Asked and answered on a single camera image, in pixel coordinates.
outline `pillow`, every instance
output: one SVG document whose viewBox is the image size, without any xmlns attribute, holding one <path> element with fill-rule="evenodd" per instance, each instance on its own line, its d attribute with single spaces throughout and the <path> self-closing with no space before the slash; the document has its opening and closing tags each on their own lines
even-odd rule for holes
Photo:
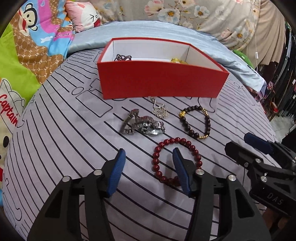
<svg viewBox="0 0 296 241">
<path fill-rule="evenodd" d="M 102 17 L 90 2 L 67 1 L 65 8 L 76 33 L 101 25 Z"/>
</svg>

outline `gray bed sheet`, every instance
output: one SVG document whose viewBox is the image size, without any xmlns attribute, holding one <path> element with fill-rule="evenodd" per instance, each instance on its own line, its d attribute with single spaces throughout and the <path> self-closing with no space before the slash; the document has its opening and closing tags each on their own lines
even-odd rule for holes
<svg viewBox="0 0 296 241">
<path fill-rule="evenodd" d="M 160 183 L 151 170 L 153 150 L 164 139 L 179 136 L 190 140 L 202 155 L 204 170 L 218 177 L 235 174 L 247 191 L 250 180 L 244 168 L 226 156 L 227 142 L 233 140 L 263 157 L 265 163 L 278 166 L 270 156 L 243 141 L 247 132 L 271 141 L 276 136 L 261 105 L 233 74 L 217 99 L 157 98 L 169 111 L 163 120 L 165 134 L 121 135 L 121 121 L 131 109 L 140 109 L 140 116 L 153 116 L 153 104 L 147 98 L 104 100 L 96 66 L 101 52 L 102 48 L 97 48 L 72 54 L 33 96 L 13 134 L 4 169 L 4 211 L 24 239 L 63 176 L 84 177 L 113 159 L 119 148 L 126 151 L 126 164 L 117 192 L 105 200 L 116 241 L 185 238 L 194 200 L 180 188 Z M 196 141 L 184 132 L 178 113 L 198 103 L 208 110 L 212 129 L 207 139 Z M 204 130 L 203 114 L 195 111 L 186 118 L 194 130 Z M 169 145 L 160 153 L 160 169 L 167 177 L 176 175 L 172 162 L 175 147 Z M 192 159 L 185 147 L 178 147 L 185 158 Z M 87 240 L 83 197 L 80 202 L 81 233 Z M 218 199 L 215 205 L 211 239 L 217 235 Z"/>
</svg>

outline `dark beaded bracelet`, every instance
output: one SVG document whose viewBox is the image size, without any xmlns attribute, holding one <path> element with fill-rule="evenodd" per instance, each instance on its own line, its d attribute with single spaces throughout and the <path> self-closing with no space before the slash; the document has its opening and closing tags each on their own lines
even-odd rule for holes
<svg viewBox="0 0 296 241">
<path fill-rule="evenodd" d="M 206 127 L 205 127 L 205 134 L 203 136 L 200 136 L 197 132 L 192 130 L 190 125 L 186 121 L 186 118 L 185 118 L 186 113 L 193 111 L 193 110 L 203 111 L 203 113 L 205 114 Z M 188 135 L 190 135 L 194 139 L 205 139 L 210 135 L 211 120 L 210 120 L 210 117 L 209 117 L 205 108 L 202 108 L 201 106 L 197 106 L 197 105 L 188 107 L 180 112 L 179 117 L 180 117 L 180 122 L 182 123 L 182 126 L 184 126 L 185 131 L 188 132 Z"/>
</svg>

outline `red box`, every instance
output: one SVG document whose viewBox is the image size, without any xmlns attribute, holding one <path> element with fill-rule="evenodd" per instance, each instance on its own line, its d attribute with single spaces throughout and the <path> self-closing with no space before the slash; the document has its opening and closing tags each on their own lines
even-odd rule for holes
<svg viewBox="0 0 296 241">
<path fill-rule="evenodd" d="M 117 54 L 131 61 L 114 61 Z M 186 64 L 172 63 L 177 58 Z M 98 62 L 104 99 L 147 96 L 216 98 L 229 72 L 188 43 L 155 38 L 114 38 Z"/>
</svg>

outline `cable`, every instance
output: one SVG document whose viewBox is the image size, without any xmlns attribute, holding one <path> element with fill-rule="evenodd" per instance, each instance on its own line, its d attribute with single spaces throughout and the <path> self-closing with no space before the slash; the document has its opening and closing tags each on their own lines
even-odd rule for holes
<svg viewBox="0 0 296 241">
<path fill-rule="evenodd" d="M 250 0 L 250 4 L 251 4 L 251 11 L 252 11 L 252 15 L 253 15 L 253 21 L 254 21 L 254 32 L 255 32 L 255 59 L 256 59 L 256 71 L 258 72 L 258 59 L 259 59 L 259 54 L 257 51 L 257 36 L 256 36 L 256 26 L 255 26 L 255 17 L 254 17 L 254 12 L 253 12 L 253 7 L 252 7 L 252 1 Z"/>
</svg>

